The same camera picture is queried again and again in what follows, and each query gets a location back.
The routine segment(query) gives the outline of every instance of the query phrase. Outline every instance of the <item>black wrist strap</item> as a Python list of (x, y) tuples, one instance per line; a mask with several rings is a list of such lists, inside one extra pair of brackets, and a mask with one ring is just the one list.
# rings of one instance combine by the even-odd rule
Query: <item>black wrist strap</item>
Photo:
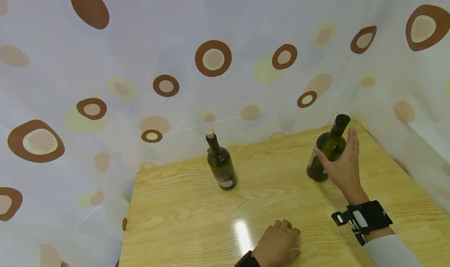
[(252, 256), (252, 251), (249, 250), (237, 263), (234, 267), (261, 267), (256, 260)]
[(347, 211), (335, 212), (331, 215), (338, 226), (350, 224), (353, 234), (364, 246), (362, 235), (389, 227), (393, 222), (378, 201), (370, 201), (360, 205), (347, 205)]

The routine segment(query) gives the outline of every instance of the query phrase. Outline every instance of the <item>bottle cap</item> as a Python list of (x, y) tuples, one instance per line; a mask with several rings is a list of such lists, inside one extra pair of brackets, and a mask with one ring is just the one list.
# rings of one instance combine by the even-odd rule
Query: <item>bottle cap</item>
[(346, 128), (348, 123), (350, 122), (350, 117), (346, 114), (339, 114), (336, 119), (334, 120), (334, 123), (338, 127)]
[(214, 131), (212, 128), (208, 128), (206, 130), (206, 137), (208, 137), (209, 139), (213, 139), (214, 138)]

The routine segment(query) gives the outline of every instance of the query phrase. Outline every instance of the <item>wood grain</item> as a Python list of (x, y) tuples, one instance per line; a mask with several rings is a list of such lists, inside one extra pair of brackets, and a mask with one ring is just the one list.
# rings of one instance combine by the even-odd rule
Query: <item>wood grain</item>
[[(448, 266), (448, 216), (358, 123), (350, 125), (358, 132), (369, 197), (384, 206), (423, 266)], [(238, 178), (231, 191), (216, 184), (206, 157), (139, 172), (120, 267), (231, 267), (276, 219), (302, 231), (302, 254), (293, 266), (371, 266), (350, 228), (338, 228), (330, 217), (347, 205), (340, 191), (305, 173), (317, 137), (329, 129), (231, 150)]]

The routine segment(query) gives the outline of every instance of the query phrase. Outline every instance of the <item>wine bottle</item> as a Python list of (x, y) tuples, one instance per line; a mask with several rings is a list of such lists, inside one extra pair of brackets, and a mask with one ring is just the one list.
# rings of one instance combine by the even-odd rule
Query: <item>wine bottle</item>
[(227, 149), (220, 147), (217, 136), (212, 129), (206, 131), (206, 141), (209, 144), (208, 164), (220, 188), (231, 190), (236, 186), (236, 174), (233, 162)]
[[(342, 137), (342, 134), (349, 122), (349, 116), (339, 114), (334, 120), (331, 131), (321, 134), (316, 140), (315, 148), (322, 151), (329, 161), (336, 161), (344, 151), (346, 141)], [(328, 174), (323, 170), (322, 163), (320, 163), (314, 151), (308, 163), (307, 173), (314, 181), (325, 181), (328, 178)]]

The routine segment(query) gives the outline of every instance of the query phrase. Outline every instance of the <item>right hand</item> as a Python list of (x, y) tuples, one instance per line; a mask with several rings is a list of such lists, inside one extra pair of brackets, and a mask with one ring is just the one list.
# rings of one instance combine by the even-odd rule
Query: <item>right hand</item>
[(266, 229), (252, 256), (261, 267), (285, 266), (300, 255), (298, 235), (300, 231), (292, 228), (289, 221), (276, 220)]
[(359, 142), (355, 128), (349, 129), (347, 144), (337, 161), (329, 161), (325, 154), (318, 149), (315, 149), (314, 152), (330, 180), (341, 190), (349, 203), (365, 201), (367, 195), (359, 181)]

